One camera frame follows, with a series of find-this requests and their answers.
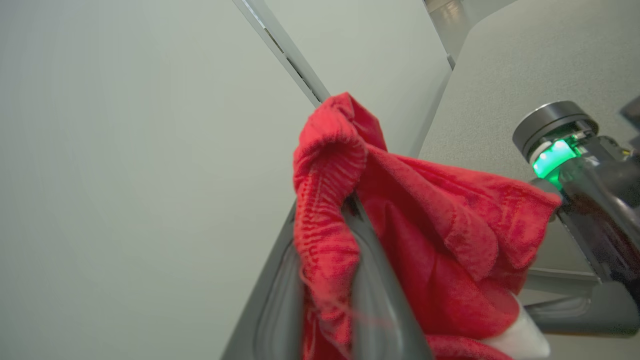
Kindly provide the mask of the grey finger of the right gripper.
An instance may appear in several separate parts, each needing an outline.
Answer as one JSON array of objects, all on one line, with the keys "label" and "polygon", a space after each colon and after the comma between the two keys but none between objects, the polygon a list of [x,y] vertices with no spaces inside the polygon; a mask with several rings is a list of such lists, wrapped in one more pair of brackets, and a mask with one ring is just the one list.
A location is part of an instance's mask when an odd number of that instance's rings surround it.
[{"label": "grey finger of the right gripper", "polygon": [[637,303],[619,282],[595,285],[587,295],[526,305],[525,310],[546,334],[633,337],[640,328]]},{"label": "grey finger of the right gripper", "polygon": [[601,280],[592,272],[531,268],[524,289],[564,296],[581,296],[591,292]]}]

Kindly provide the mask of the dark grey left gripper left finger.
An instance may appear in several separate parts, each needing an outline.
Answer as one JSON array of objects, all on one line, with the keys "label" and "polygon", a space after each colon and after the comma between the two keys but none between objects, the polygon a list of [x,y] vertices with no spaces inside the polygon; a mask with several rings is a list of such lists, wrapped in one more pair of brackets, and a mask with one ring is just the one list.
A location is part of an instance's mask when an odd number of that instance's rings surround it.
[{"label": "dark grey left gripper left finger", "polygon": [[293,205],[240,319],[222,353],[224,360],[301,360],[304,284],[293,244]]}]

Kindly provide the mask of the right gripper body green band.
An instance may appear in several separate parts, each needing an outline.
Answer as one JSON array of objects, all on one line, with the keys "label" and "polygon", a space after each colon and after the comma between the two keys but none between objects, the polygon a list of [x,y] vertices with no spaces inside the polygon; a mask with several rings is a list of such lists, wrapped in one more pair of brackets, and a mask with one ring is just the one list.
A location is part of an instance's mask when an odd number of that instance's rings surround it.
[{"label": "right gripper body green band", "polygon": [[608,136],[545,139],[531,157],[538,182],[562,198],[557,215],[600,281],[639,300],[639,150]]}]

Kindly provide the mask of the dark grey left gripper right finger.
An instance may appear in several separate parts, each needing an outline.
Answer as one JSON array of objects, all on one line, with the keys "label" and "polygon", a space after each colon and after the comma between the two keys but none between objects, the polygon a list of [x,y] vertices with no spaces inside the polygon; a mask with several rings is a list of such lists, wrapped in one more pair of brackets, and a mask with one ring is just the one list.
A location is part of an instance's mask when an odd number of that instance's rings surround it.
[{"label": "dark grey left gripper right finger", "polygon": [[343,216],[359,247],[352,283],[352,357],[355,360],[432,360],[400,281],[364,206],[349,196]]}]

